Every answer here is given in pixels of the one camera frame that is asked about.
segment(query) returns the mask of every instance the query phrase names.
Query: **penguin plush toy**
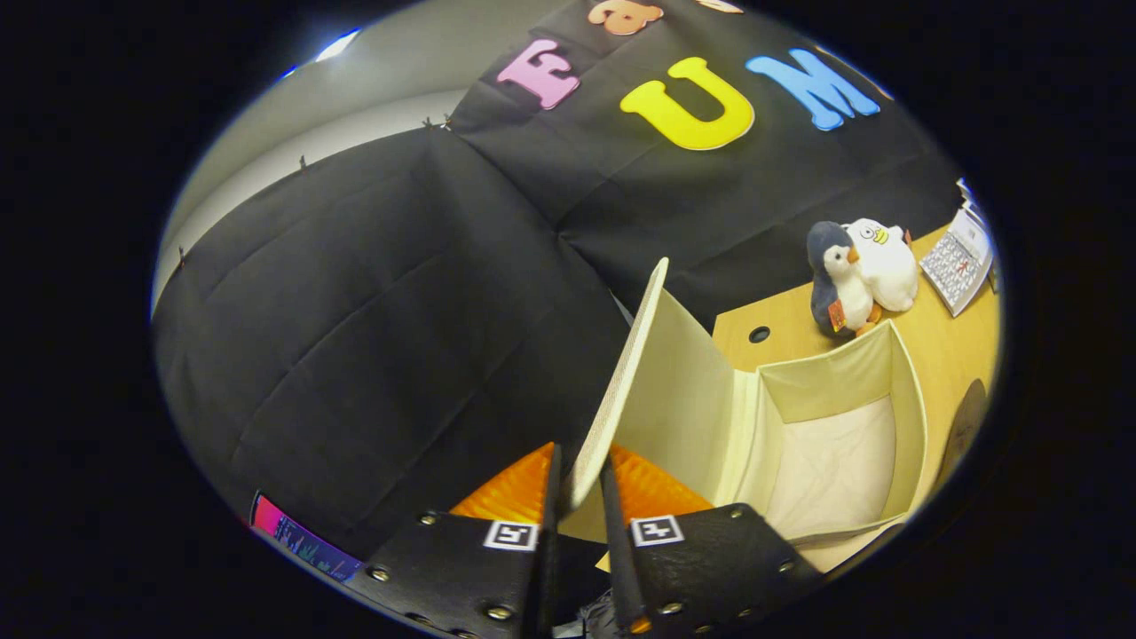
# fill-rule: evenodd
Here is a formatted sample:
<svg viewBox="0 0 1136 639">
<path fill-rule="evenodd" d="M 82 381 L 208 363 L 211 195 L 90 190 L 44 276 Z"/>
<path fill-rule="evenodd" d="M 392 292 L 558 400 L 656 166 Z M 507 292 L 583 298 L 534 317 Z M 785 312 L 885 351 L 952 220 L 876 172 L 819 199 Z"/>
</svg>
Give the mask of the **penguin plush toy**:
<svg viewBox="0 0 1136 639">
<path fill-rule="evenodd" d="M 830 337 L 863 334 L 883 309 L 860 275 L 860 254 L 852 236 L 835 222 L 818 222 L 805 239 L 812 266 L 812 318 Z"/>
<path fill-rule="evenodd" d="M 871 297 L 888 310 L 902 313 L 916 304 L 919 267 L 905 241 L 910 235 L 899 226 L 885 227 L 875 219 L 860 218 L 842 224 L 860 255 L 860 275 Z"/>
</svg>

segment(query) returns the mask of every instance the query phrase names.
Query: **letter m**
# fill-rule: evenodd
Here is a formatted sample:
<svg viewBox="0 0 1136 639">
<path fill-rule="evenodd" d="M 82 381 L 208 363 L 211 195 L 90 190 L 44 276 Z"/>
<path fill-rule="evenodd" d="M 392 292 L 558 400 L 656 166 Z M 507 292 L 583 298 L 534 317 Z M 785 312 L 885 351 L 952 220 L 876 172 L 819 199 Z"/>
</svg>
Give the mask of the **letter m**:
<svg viewBox="0 0 1136 639">
<path fill-rule="evenodd" d="M 745 68 L 760 75 L 768 75 L 792 93 L 812 113 L 812 124 L 817 128 L 821 131 L 836 128 L 844 124 L 841 114 L 855 117 L 852 109 L 860 115 L 879 113 L 879 105 L 852 86 L 849 81 L 836 75 L 836 72 L 825 66 L 809 51 L 792 49 L 790 55 L 804 68 L 804 72 L 767 56 L 751 59 L 745 63 Z"/>
</svg>

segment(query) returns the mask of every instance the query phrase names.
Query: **orange tag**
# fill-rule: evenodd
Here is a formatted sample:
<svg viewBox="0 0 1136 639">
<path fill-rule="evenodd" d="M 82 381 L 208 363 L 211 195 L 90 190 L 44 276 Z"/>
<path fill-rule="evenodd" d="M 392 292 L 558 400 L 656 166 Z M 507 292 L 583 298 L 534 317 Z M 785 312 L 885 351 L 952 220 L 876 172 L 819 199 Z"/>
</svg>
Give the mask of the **orange tag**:
<svg viewBox="0 0 1136 639">
<path fill-rule="evenodd" d="M 844 305 L 836 300 L 828 305 L 828 318 L 833 321 L 833 332 L 838 333 L 844 327 Z"/>
</svg>

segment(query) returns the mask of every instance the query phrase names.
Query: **storage box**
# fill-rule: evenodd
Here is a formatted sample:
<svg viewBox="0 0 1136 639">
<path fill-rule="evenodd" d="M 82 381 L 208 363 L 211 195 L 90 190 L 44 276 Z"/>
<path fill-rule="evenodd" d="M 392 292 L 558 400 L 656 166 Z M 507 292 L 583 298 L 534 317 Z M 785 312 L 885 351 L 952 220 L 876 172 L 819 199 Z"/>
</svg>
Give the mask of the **storage box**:
<svg viewBox="0 0 1136 639">
<path fill-rule="evenodd" d="M 596 478 L 612 441 L 715 506 L 751 505 L 802 546 L 914 507 L 927 418 L 895 325 L 816 357 L 734 370 L 662 284 L 663 258 L 566 482 L 560 528 L 604 541 Z"/>
</svg>

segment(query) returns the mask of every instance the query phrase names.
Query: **desk surface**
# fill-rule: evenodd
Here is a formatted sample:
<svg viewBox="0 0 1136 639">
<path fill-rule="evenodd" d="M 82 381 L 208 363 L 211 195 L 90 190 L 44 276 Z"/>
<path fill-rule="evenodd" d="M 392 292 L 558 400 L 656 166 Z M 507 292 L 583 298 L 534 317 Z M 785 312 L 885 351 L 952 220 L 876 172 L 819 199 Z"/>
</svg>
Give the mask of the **desk surface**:
<svg viewBox="0 0 1136 639">
<path fill-rule="evenodd" d="M 912 242 L 916 259 L 922 259 L 946 226 Z M 820 332 L 809 310 L 812 284 L 736 308 L 718 316 L 713 341 L 735 368 L 752 371 L 763 364 L 819 355 L 844 343 Z M 916 504 L 921 505 L 938 473 L 946 437 L 954 413 L 975 379 L 991 388 L 997 364 L 1001 332 L 1001 305 L 989 281 L 983 283 L 975 299 L 951 317 L 927 276 L 920 273 L 919 293 L 907 313 L 885 310 L 903 338 L 919 376 L 927 409 L 927 457 Z M 769 337 L 750 342 L 750 333 L 768 326 Z M 867 546 L 884 529 L 868 532 L 827 547 L 804 549 L 804 555 L 821 571 L 828 571 Z"/>
</svg>

